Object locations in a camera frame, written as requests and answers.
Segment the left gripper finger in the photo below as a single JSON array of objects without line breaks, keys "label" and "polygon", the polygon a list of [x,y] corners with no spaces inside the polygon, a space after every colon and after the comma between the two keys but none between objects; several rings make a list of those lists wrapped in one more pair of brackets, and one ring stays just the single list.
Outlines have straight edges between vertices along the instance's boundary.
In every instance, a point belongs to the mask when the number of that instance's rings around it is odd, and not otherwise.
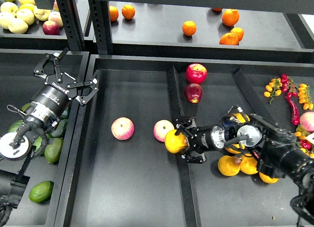
[{"label": "left gripper finger", "polygon": [[54,54],[48,54],[48,53],[44,54],[44,56],[41,58],[41,60],[39,61],[39,63],[37,64],[37,66],[35,67],[33,71],[34,76],[46,78],[48,75],[45,73],[44,67],[48,63],[53,63],[56,80],[58,83],[62,82],[60,61],[67,54],[68,51],[69,49],[65,48],[58,56],[55,56]]},{"label": "left gripper finger", "polygon": [[[96,70],[94,74],[92,75],[91,79],[88,81],[82,81],[82,82],[73,82],[66,84],[66,89],[68,93],[66,94],[68,99],[71,100],[77,100],[80,105],[84,106],[86,105],[98,92],[98,76],[99,70]],[[85,88],[90,87],[91,91],[86,96],[79,96],[78,95],[78,88]]]}]

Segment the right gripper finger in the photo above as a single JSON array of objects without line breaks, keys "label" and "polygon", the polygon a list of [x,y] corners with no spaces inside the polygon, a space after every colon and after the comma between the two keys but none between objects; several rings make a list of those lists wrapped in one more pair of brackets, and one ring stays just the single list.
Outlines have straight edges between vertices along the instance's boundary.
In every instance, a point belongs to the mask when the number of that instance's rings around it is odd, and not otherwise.
[{"label": "right gripper finger", "polygon": [[185,136],[197,136],[198,128],[196,126],[195,118],[178,117],[175,119],[175,128],[177,129],[175,135],[182,133]]},{"label": "right gripper finger", "polygon": [[181,157],[187,163],[205,163],[207,158],[205,153],[198,153],[196,151],[183,150],[181,152]]}]

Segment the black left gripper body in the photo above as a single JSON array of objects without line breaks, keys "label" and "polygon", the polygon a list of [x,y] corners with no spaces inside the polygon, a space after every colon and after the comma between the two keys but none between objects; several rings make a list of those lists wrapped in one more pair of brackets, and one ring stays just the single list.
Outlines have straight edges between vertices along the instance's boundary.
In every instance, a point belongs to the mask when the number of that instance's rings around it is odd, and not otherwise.
[{"label": "black left gripper body", "polygon": [[75,88],[67,88],[76,80],[68,74],[62,74],[61,76],[62,81],[58,82],[56,75],[48,75],[44,85],[31,98],[32,102],[44,105],[58,117],[68,107],[70,101],[78,95]]}]

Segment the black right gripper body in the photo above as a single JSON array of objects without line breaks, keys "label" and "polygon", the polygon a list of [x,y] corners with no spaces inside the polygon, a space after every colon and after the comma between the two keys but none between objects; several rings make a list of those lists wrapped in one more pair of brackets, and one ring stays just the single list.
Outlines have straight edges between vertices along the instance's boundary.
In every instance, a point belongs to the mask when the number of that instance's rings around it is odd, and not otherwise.
[{"label": "black right gripper body", "polygon": [[191,127],[187,137],[189,148],[193,151],[214,151],[212,140],[213,126]]}]

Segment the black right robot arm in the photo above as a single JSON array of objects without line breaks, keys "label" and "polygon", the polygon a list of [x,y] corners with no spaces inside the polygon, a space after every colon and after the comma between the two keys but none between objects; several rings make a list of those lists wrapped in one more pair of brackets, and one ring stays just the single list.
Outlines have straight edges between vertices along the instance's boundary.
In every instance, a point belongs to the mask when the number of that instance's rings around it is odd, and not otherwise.
[{"label": "black right robot arm", "polygon": [[289,177],[299,188],[291,208],[310,224],[314,222],[314,159],[296,145],[296,137],[257,114],[246,115],[240,106],[228,112],[220,124],[199,127],[195,119],[174,118],[175,137],[187,145],[177,151],[186,162],[203,164],[207,151],[232,148],[257,161],[257,171],[270,178]]}]

